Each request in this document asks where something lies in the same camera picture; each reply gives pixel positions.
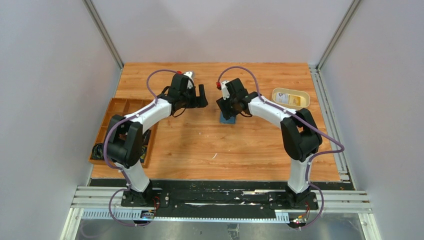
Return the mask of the blue card holder wallet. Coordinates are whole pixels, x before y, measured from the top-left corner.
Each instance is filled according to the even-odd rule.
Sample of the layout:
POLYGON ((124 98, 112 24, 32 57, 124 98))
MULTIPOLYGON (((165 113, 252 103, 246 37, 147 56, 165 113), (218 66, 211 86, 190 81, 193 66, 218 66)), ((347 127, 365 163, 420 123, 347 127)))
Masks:
POLYGON ((219 116, 219 122, 221 124, 228 124, 228 125, 234 125, 236 123, 236 117, 235 116, 231 116, 229 119, 224 118, 223 113, 220 113, 219 116))

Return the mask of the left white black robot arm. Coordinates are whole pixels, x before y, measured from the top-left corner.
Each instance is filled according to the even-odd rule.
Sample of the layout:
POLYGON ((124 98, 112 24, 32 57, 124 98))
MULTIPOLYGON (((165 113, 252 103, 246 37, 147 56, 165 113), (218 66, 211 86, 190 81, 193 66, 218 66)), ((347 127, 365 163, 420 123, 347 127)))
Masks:
POLYGON ((143 201, 153 198, 153 183, 140 163, 145 132, 165 118, 208 105, 204 86, 195 86, 194 75, 192 71, 174 71, 171 84, 151 103, 124 116, 114 115, 109 122, 103 142, 104 161, 123 174, 126 190, 143 201))

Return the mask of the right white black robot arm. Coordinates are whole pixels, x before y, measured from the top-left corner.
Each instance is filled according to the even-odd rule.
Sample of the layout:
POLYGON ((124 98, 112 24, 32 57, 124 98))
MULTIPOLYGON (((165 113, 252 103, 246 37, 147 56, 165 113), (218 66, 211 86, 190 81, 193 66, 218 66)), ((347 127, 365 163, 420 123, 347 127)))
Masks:
POLYGON ((287 201, 298 205, 311 192, 310 173, 312 157, 318 152, 323 140, 313 129, 316 123, 311 112, 275 105, 260 93, 248 92, 241 80, 217 82, 222 96, 216 103, 224 119, 237 115, 259 117, 281 130, 283 147, 290 157, 290 174, 285 188, 287 201))

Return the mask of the card lying in tray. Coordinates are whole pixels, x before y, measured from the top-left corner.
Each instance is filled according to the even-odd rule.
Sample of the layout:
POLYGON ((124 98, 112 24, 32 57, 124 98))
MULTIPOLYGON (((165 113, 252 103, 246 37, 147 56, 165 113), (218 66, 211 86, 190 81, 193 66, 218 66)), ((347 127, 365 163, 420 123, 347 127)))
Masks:
POLYGON ((301 97, 289 93, 277 92, 275 95, 275 101, 279 104, 301 106, 301 97))

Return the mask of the cream oval plastic tray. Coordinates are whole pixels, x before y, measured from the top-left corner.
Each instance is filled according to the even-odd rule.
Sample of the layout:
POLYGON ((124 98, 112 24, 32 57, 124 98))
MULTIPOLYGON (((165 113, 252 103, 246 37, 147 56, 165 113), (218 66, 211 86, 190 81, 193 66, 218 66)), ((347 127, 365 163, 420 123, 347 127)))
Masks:
POLYGON ((275 88, 271 98, 274 103, 295 110, 308 108, 311 103, 307 92, 282 87, 275 88))

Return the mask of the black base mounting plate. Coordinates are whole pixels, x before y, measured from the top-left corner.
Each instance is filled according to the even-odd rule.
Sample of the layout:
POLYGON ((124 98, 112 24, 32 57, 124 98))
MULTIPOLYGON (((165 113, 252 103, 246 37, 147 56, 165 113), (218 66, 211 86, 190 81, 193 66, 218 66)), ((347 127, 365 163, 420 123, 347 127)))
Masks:
POLYGON ((367 198, 351 184, 317 182, 309 193, 288 193, 286 181, 154 180, 147 195, 130 192, 123 179, 93 179, 76 198, 85 208, 104 208, 118 219, 154 211, 155 221, 287 223, 300 215, 356 213, 367 198))

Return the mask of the left aluminium corner post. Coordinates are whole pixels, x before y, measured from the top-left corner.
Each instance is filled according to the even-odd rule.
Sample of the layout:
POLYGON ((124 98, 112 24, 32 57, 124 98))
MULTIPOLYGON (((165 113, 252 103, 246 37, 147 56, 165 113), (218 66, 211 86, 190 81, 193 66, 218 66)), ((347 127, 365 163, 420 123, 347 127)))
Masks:
POLYGON ((88 14, 90 15, 94 25, 96 26, 99 34, 101 35, 106 47, 108 48, 113 60, 118 68, 122 71, 124 69, 124 61, 122 60, 113 40, 108 33, 106 25, 103 23, 102 18, 92 0, 82 0, 88 14))

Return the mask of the aluminium corner post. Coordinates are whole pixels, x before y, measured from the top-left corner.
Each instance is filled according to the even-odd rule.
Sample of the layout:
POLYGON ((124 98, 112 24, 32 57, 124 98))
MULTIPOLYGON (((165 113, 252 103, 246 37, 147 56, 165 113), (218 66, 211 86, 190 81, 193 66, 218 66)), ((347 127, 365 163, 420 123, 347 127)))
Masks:
POLYGON ((118 68, 122 71, 124 69, 124 61, 122 60, 113 40, 108 33, 106 25, 103 23, 102 18, 92 0, 82 0, 88 14, 90 15, 94 25, 96 26, 99 34, 101 35, 106 47, 108 48, 113 60, 118 68))
POLYGON ((326 64, 328 58, 330 57, 330 54, 332 53, 334 47, 336 46, 336 44, 338 43, 340 37, 342 36, 342 34, 344 33, 346 27, 348 26, 348 24, 350 23, 352 17, 354 16, 354 14, 357 11, 357 8, 360 6, 360 4, 362 3, 362 0, 352 0, 350 2, 350 5, 348 7, 348 9, 346 10, 342 20, 340 21, 340 23, 338 24, 333 36, 331 37, 328 45, 326 46, 323 54, 321 55, 318 63, 316 64, 316 70, 319 72, 324 65, 326 64))

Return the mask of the right aluminium corner post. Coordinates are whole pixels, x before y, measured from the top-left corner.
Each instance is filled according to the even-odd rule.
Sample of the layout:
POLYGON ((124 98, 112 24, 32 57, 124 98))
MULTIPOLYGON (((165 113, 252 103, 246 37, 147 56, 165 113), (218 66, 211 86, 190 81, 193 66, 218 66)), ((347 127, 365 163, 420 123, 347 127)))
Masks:
POLYGON ((316 70, 319 72, 324 65, 326 64, 328 58, 330 57, 330 54, 332 53, 334 47, 336 46, 336 44, 338 43, 340 37, 342 36, 342 34, 344 33, 346 27, 348 26, 348 24, 350 23, 352 17, 354 16, 354 14, 357 11, 357 8, 360 6, 360 4, 362 3, 362 0, 352 0, 350 2, 350 5, 348 7, 348 9, 346 10, 342 20, 340 21, 340 23, 338 24, 333 36, 331 37, 328 45, 326 46, 323 54, 321 55, 318 63, 316 64, 316 70))

